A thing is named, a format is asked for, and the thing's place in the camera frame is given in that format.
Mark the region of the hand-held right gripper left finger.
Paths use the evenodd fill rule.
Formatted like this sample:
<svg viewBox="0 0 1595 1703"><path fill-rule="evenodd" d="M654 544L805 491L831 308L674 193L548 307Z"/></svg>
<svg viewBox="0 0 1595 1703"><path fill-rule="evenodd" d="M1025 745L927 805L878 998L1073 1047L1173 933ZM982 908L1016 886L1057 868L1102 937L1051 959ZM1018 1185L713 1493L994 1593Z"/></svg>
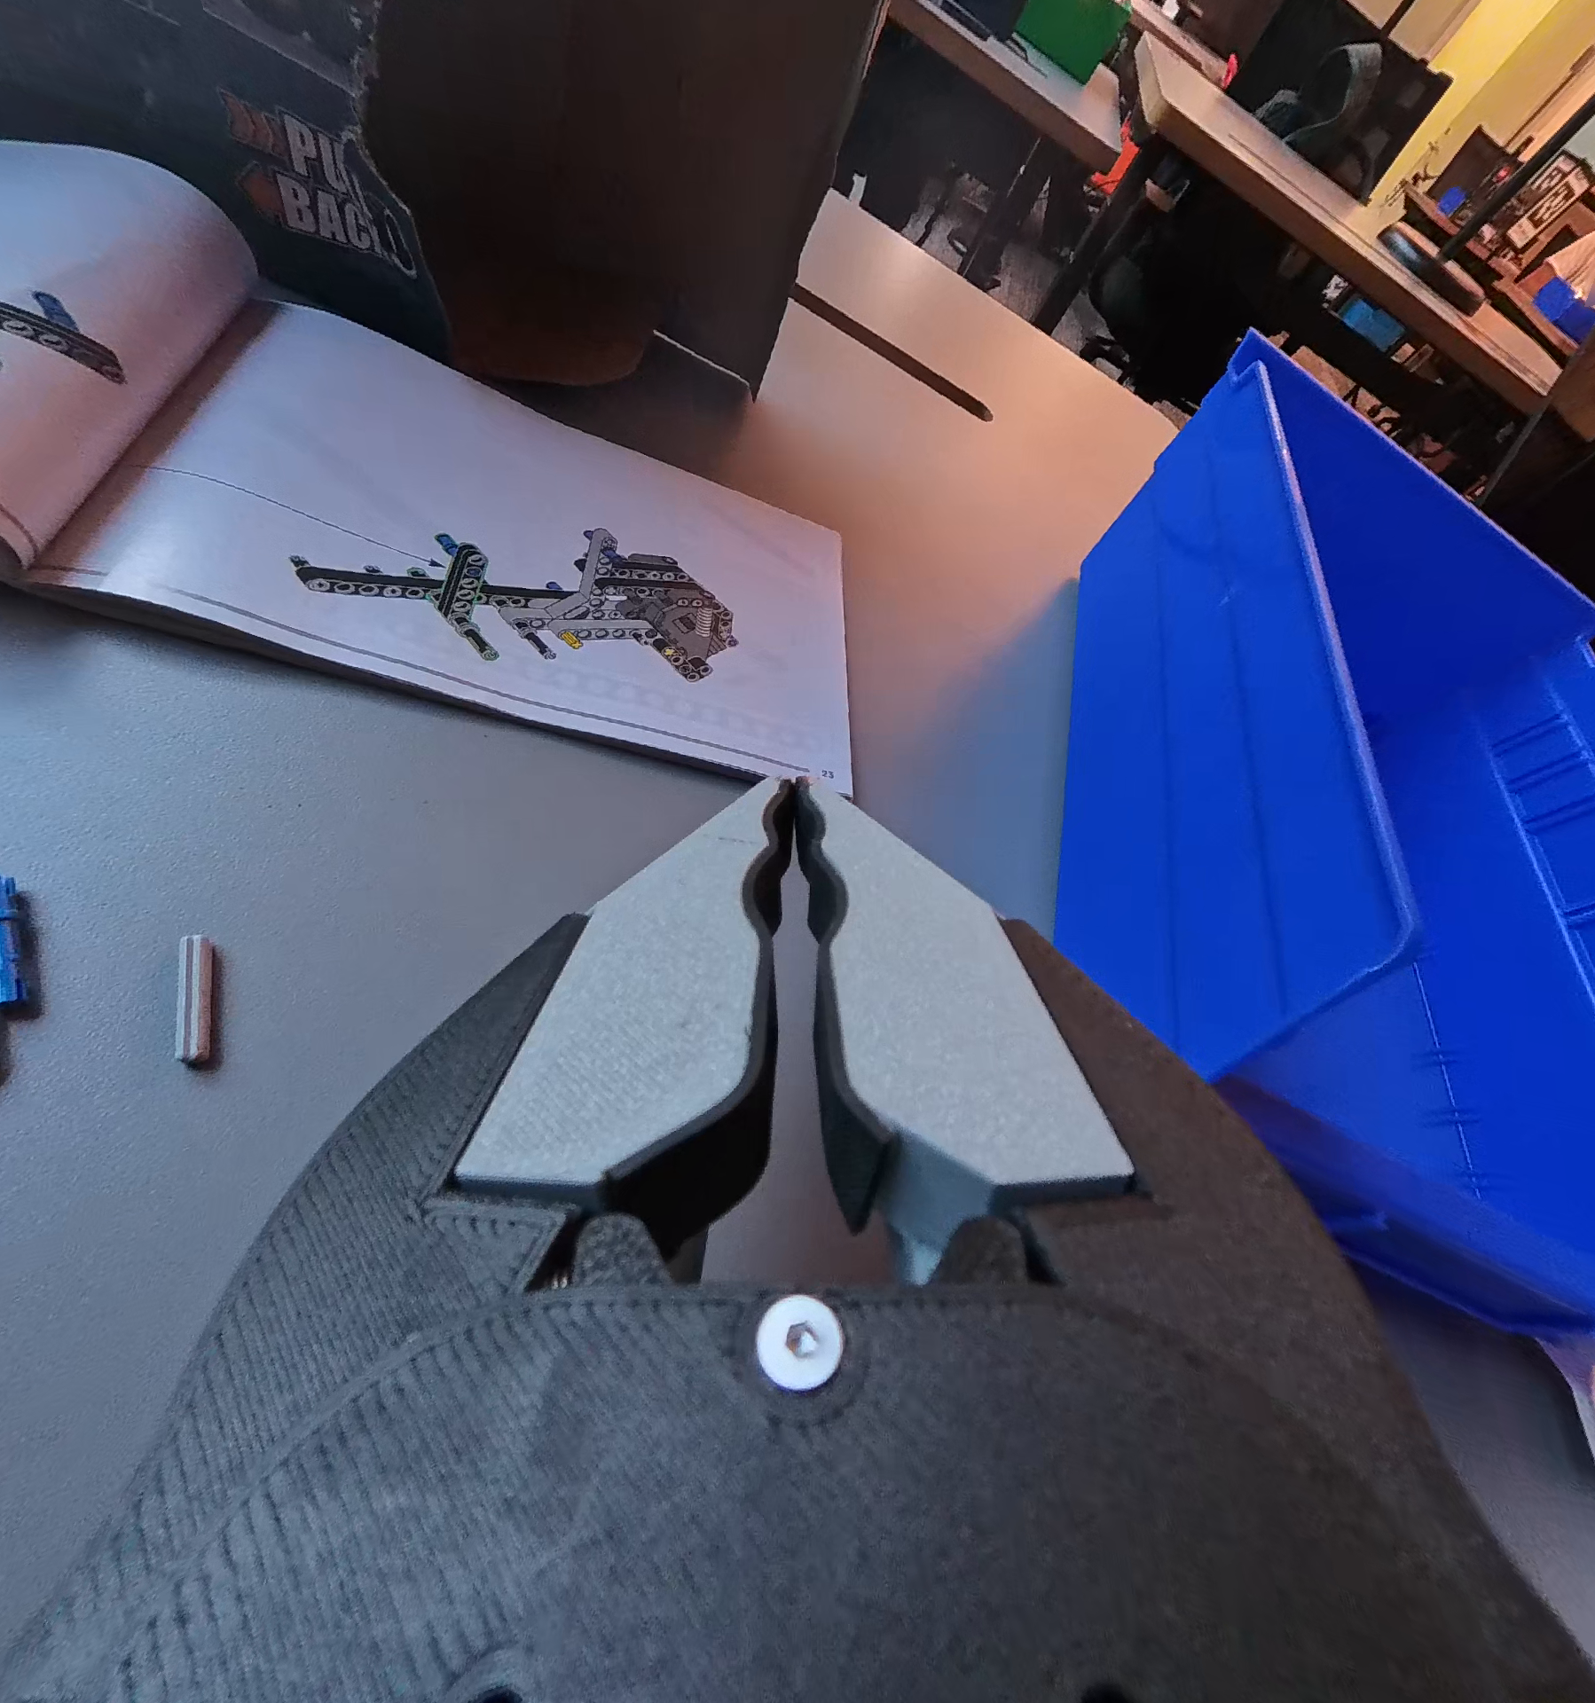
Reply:
<svg viewBox="0 0 1595 1703"><path fill-rule="evenodd" d="M792 782L766 780L562 921L456 1187L627 1214L664 1255L748 1196L772 1143L792 819Z"/></svg>

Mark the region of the black office chair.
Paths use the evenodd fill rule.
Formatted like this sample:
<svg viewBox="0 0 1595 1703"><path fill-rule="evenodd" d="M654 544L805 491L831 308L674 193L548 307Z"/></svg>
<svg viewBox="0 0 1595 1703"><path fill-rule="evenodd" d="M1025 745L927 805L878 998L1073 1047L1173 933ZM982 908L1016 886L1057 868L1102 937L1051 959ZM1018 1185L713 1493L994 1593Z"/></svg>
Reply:
<svg viewBox="0 0 1595 1703"><path fill-rule="evenodd" d="M1287 149L1367 200L1377 183L1377 153L1357 136L1383 77L1383 45L1340 45L1320 59L1300 88L1277 90L1255 120Z"/></svg>

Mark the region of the blue plastic bin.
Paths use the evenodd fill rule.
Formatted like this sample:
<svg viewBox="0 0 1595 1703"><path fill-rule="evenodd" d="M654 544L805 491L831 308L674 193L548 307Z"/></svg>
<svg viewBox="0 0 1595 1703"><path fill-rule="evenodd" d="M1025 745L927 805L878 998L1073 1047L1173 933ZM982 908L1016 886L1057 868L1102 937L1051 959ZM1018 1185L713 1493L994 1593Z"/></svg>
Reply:
<svg viewBox="0 0 1595 1703"><path fill-rule="evenodd" d="M1595 603L1247 334L1076 591L1055 941L1346 1251L1595 1338Z"/></svg>

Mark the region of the green box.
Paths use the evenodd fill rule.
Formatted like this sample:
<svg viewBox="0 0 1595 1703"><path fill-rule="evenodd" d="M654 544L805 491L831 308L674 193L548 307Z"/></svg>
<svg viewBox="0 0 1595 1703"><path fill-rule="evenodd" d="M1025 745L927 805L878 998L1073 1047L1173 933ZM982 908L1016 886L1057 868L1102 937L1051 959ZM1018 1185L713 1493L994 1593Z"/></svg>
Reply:
<svg viewBox="0 0 1595 1703"><path fill-rule="evenodd" d="M1090 83L1131 22L1129 2L1027 2L1014 35L1076 83Z"/></svg>

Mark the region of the long wooden desk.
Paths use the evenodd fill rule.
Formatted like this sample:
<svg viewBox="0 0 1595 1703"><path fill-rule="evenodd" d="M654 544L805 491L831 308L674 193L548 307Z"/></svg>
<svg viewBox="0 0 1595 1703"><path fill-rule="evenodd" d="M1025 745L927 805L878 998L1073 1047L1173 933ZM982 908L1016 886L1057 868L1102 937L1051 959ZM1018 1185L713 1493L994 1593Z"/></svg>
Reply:
<svg viewBox="0 0 1595 1703"><path fill-rule="evenodd" d="M1532 338L1491 307L1459 312L1412 277L1363 204L1165 43L1141 39L1135 65L1139 110L1161 140L1511 411L1544 403L1558 365Z"/></svg>

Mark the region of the open instruction booklet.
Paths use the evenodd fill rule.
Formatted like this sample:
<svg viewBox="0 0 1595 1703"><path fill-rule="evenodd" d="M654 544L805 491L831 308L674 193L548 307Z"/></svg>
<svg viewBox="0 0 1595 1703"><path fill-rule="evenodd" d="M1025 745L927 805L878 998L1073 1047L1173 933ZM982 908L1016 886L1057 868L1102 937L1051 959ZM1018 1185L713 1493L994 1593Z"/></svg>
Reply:
<svg viewBox="0 0 1595 1703"><path fill-rule="evenodd" d="M835 532L271 297L102 149L0 140L0 582L853 794Z"/></svg>

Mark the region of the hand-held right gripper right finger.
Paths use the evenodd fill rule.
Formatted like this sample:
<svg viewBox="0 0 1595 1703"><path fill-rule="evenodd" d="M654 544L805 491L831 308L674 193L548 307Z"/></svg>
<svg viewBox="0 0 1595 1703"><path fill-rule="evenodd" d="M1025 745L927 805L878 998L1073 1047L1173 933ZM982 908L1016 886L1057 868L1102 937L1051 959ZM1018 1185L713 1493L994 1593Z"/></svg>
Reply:
<svg viewBox="0 0 1595 1703"><path fill-rule="evenodd" d="M819 782L798 786L796 851L847 1224L880 1216L925 1285L963 1224L1129 1192L1133 1161L994 908Z"/></svg>

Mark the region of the dark printed toy box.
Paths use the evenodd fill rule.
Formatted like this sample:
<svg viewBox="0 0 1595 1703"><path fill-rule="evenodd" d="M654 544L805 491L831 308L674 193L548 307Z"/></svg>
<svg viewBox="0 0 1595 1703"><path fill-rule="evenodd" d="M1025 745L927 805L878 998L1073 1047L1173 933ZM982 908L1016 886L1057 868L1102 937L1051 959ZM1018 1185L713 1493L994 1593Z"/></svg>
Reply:
<svg viewBox="0 0 1595 1703"><path fill-rule="evenodd" d="M762 385L866 2L0 2L0 138L196 185L261 273L495 383Z"/></svg>

